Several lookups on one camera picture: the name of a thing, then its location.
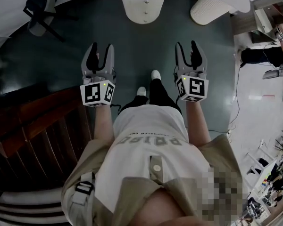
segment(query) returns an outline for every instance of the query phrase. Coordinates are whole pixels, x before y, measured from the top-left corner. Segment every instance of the cable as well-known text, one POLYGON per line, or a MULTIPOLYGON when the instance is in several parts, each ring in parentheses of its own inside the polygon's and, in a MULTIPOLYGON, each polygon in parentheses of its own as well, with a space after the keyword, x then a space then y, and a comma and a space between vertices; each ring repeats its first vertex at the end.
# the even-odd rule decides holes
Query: cable
POLYGON ((266 57, 266 59, 267 59, 267 61, 269 62, 269 59, 268 59, 268 57, 267 57, 267 55, 266 55, 266 53, 264 53, 264 49, 265 49, 265 47, 266 46, 268 46, 268 45, 271 45, 273 42, 271 42, 271 43, 269 43, 269 44, 266 44, 265 46, 264 46, 264 48, 263 48, 263 54, 265 55, 265 57, 266 57))
POLYGON ((237 119, 239 112, 240 112, 240 105, 239 105, 238 95, 237 95, 240 69, 241 69, 241 67, 239 68, 239 71, 238 71, 238 78, 237 78, 237 84, 236 84, 236 99, 237 99, 237 105, 238 105, 238 113, 237 113, 236 117, 229 123, 229 125, 232 124, 237 119))
POLYGON ((177 99, 176 99, 176 105, 178 105, 177 103, 178 103, 178 100, 179 100, 179 98, 180 98, 180 96, 177 96, 177 99))
POLYGON ((276 67, 274 67, 273 65, 264 65, 264 66, 273 67, 274 69, 276 69, 276 67))
POLYGON ((122 109, 122 106, 121 105, 115 105, 115 104, 111 104, 110 107, 118 107, 118 110, 117 110, 117 114, 119 115, 121 113, 121 109, 122 109))
POLYGON ((224 131, 217 131, 217 130, 208 130, 208 131, 214 131, 214 132, 218 132, 218 133, 227 133, 227 131, 226 132, 224 132, 224 131))

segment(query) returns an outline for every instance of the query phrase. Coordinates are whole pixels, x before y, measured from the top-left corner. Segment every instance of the chair leg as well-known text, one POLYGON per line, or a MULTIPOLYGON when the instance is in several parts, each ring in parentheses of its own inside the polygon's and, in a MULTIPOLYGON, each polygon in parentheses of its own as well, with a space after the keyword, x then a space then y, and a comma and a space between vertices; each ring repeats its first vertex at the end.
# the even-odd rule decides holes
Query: chair leg
POLYGON ((71 20, 79 20, 78 17, 75 17, 75 16, 70 16, 70 15, 67 15, 67 14, 60 14, 60 13, 51 13, 51 12, 43 12, 45 15, 47 16, 52 16, 52 17, 59 17, 59 18, 65 18, 65 19, 71 19, 71 20))
POLYGON ((38 20, 38 23, 41 24, 47 31, 49 31, 53 36, 55 36, 61 42, 65 42, 65 39, 61 37, 56 31, 54 31, 50 26, 48 26, 43 20, 38 20))
MULTIPOLYGON (((23 12, 25 12, 28 16, 33 17, 33 15, 27 10, 27 7, 23 9, 23 12)), ((46 30, 48 30, 53 36, 55 36, 58 40, 61 42, 65 42, 65 39, 61 37, 56 31, 54 31, 47 23, 45 23, 43 20, 38 20, 38 23, 41 24, 46 30)))

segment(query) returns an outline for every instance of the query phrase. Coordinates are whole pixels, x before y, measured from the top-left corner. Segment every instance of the person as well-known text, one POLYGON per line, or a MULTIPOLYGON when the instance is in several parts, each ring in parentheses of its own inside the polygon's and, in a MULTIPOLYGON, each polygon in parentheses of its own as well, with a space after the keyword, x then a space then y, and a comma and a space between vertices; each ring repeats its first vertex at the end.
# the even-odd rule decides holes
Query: person
POLYGON ((273 181, 272 181, 272 189, 276 190, 277 192, 283 192, 283 175, 277 176, 273 181))
POLYGON ((253 218, 249 214, 240 219, 241 225, 244 225, 242 222, 243 220, 246 222, 247 226, 251 226, 251 223, 253 222, 253 218))
POLYGON ((269 62, 274 67, 283 64, 283 40, 279 39, 280 47, 264 48, 264 49, 245 49, 238 50, 238 58, 241 62, 240 67, 246 64, 260 64, 269 62))
POLYGON ((62 189, 72 225, 217 226, 242 212, 227 137, 211 141, 199 102, 186 102, 186 129, 160 73, 151 78, 150 104, 139 88, 114 125, 109 106, 96 108, 93 140, 62 189))
MULTIPOLYGON (((263 167, 266 167, 266 166, 268 165, 268 162, 267 162, 265 159, 263 159, 263 158, 259 158, 259 159, 258 159, 258 162, 259 162, 263 167)), ((257 168, 255 168, 255 170, 256 170, 256 172, 259 173, 259 174, 261 174, 261 172, 262 172, 262 170, 257 169, 257 168)), ((267 180, 268 182, 274 180, 277 176, 279 176, 279 173, 280 173, 280 172, 278 172, 278 164, 276 163, 276 164, 274 165, 273 169, 271 170, 270 175, 268 176, 268 178, 267 178, 266 180, 267 180)), ((255 174, 255 173, 254 173, 254 171, 253 171, 252 169, 250 169, 250 170, 246 173, 246 175, 248 175, 248 174, 255 174)))
POLYGON ((280 190, 273 196, 271 196, 271 192, 269 192, 264 199, 266 199, 266 204, 270 207, 278 206, 278 202, 281 201, 283 198, 283 190, 280 190))

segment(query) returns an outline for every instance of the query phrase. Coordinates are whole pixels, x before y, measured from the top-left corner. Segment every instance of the white sneaker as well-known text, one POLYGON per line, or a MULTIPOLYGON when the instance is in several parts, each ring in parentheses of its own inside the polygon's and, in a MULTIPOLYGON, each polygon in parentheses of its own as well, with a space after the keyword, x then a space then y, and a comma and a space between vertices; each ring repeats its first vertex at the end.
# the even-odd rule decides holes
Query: white sneaker
POLYGON ((146 88, 144 87, 139 87, 137 92, 136 92, 137 96, 146 96, 147 95, 147 91, 146 88))
POLYGON ((154 79, 160 79, 161 80, 161 77, 160 77, 160 73, 158 72, 158 70, 153 70, 152 73, 151 73, 151 79, 154 80, 154 79))

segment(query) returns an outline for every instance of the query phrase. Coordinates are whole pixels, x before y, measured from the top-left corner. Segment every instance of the office chair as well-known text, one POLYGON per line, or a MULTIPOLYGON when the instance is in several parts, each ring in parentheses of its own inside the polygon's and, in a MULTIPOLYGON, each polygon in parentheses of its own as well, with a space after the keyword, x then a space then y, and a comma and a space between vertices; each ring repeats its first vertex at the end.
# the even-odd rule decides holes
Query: office chair
POLYGON ((33 35, 41 37, 47 30, 61 42, 64 42, 64 38, 49 26, 53 18, 59 17, 71 20, 78 20, 78 18, 56 13, 55 3, 56 0, 27 0, 23 12, 31 18, 27 28, 33 35))

